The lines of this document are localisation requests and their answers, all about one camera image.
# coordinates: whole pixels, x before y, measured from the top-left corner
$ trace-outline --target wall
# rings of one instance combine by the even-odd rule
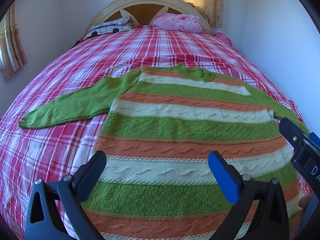
[[[67,49],[60,35],[58,0],[16,0],[16,21],[28,63],[8,82],[0,75],[0,116],[25,86]]]
[[[89,27],[94,17],[114,0],[59,0],[66,44],[71,48]]]
[[[298,0],[248,0],[243,54],[300,108],[320,134],[320,34]]]
[[[213,28],[215,33],[225,33],[239,51],[241,51],[247,22],[247,9],[248,0],[224,0],[222,29]]]

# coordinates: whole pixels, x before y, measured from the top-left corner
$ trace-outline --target wooden headboard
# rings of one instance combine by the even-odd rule
[[[190,4],[182,0],[116,0],[106,6],[90,23],[91,26],[130,16],[133,27],[151,25],[156,14],[174,13],[191,14],[198,16],[206,33],[212,34],[212,30],[204,17]]]

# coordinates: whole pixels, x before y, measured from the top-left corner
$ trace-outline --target knit fabric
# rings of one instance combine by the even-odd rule
[[[298,210],[292,152],[274,120],[286,116],[308,132],[291,110],[197,67],[143,67],[121,78],[63,95],[19,123],[41,128],[109,112],[94,149],[106,153],[107,165],[82,203],[103,236],[209,239],[232,207],[208,167],[213,150],[241,174],[278,178],[288,215]]]

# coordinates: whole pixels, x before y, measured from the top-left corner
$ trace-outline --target bedspread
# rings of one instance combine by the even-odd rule
[[[89,159],[106,114],[39,130],[21,129],[22,116],[60,95],[95,84],[103,76],[118,77],[141,66],[188,67],[240,78],[302,115],[293,101],[237,50],[208,34],[153,30],[149,26],[87,39],[50,63],[17,96],[0,122],[0,212],[6,222],[24,220],[32,184],[73,174]],[[309,186],[300,180],[302,193]],[[58,210],[69,232],[72,226],[60,203]]]

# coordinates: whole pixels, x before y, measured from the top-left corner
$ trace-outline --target pink pillow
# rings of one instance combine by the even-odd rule
[[[224,33],[217,33],[215,37],[228,46],[232,47],[232,41]]]
[[[158,13],[153,20],[155,30],[177,31],[187,33],[202,33],[204,27],[198,16],[190,14]]]

